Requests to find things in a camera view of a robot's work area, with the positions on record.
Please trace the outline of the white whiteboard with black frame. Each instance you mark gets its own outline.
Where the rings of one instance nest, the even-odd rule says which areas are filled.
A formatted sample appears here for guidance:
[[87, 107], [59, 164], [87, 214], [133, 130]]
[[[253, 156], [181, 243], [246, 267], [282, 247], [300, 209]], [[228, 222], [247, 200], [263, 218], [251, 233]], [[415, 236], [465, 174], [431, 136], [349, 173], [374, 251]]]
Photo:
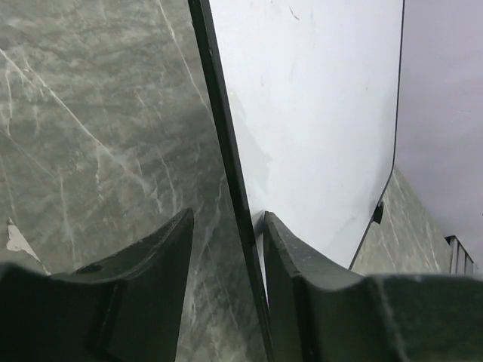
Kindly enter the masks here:
[[402, 1], [191, 1], [268, 360], [266, 212], [350, 268], [395, 162]]

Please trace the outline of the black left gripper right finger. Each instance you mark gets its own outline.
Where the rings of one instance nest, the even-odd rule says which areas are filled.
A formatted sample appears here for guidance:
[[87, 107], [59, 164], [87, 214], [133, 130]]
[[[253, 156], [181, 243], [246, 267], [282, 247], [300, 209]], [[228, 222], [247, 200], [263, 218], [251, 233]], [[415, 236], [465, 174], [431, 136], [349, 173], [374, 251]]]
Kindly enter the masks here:
[[350, 271], [273, 213], [263, 243], [276, 361], [480, 361], [482, 282]]

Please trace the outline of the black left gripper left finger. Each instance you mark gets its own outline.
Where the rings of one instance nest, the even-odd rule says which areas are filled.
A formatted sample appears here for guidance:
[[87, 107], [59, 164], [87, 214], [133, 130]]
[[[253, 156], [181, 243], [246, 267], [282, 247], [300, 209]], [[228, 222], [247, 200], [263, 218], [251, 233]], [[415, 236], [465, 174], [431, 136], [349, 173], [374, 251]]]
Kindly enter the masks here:
[[3, 361], [173, 361], [194, 213], [73, 273], [1, 266]]

